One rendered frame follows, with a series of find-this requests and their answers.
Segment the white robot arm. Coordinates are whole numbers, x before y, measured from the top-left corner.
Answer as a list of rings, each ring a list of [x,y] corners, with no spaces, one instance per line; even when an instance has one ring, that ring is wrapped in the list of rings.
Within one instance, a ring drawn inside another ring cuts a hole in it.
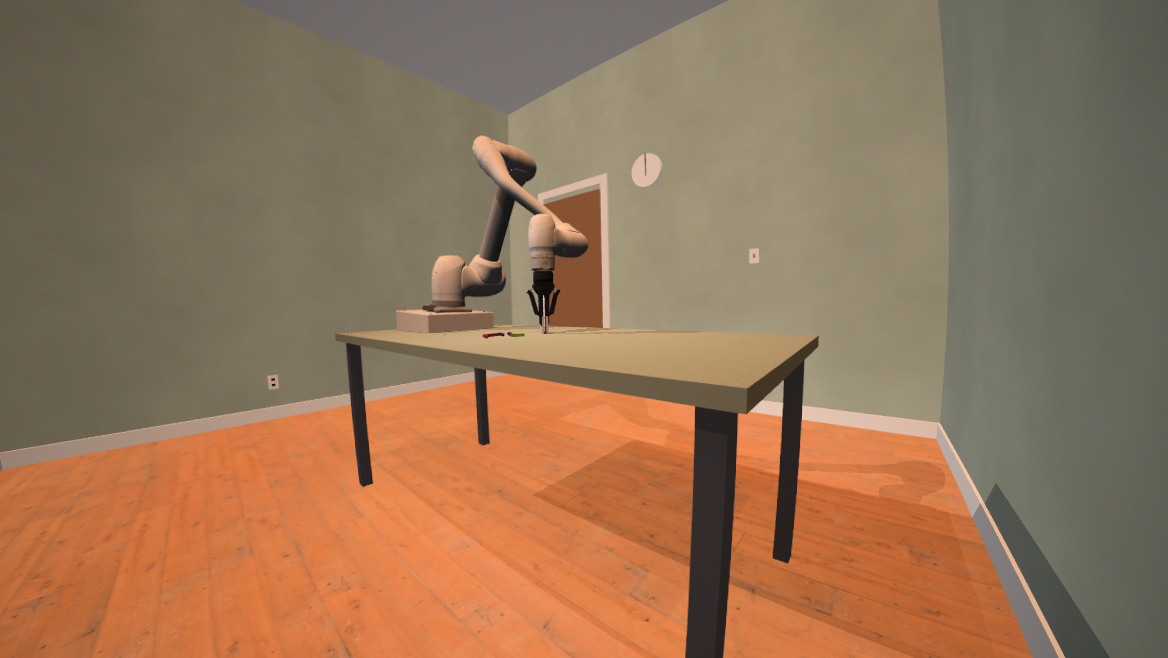
[[[422,305],[424,311],[472,312],[472,309],[465,309],[465,297],[493,296],[505,289],[506,278],[499,256],[515,201],[535,215],[528,233],[531,271],[552,271],[555,255],[575,258],[588,250],[588,238],[582,233],[561,222],[522,188],[536,174],[537,166],[531,155],[510,145],[492,141],[485,136],[474,140],[473,153],[484,172],[498,183],[481,250],[470,266],[459,256],[442,256],[436,261],[432,272],[433,302]]]

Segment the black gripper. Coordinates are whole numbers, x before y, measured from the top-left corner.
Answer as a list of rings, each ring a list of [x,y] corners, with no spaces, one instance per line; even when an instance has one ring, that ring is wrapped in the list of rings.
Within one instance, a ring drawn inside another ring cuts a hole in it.
[[[534,298],[534,291],[538,295],[538,309]],[[549,311],[549,295],[552,295],[551,307]],[[534,314],[538,316],[538,324],[541,325],[541,334],[544,334],[544,319],[545,319],[545,334],[549,334],[549,316],[554,314],[557,297],[559,295],[559,289],[555,288],[552,284],[552,271],[536,271],[533,273],[533,285],[531,289],[527,290],[530,296],[531,307]],[[545,298],[545,316],[543,314],[543,295]]]

